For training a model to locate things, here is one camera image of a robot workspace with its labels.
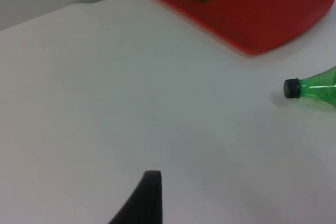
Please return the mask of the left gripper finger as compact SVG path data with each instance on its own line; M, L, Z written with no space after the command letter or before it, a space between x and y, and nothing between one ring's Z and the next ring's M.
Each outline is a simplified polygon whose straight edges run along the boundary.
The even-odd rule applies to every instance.
M162 175L159 170L144 172L135 190L110 224L162 224Z

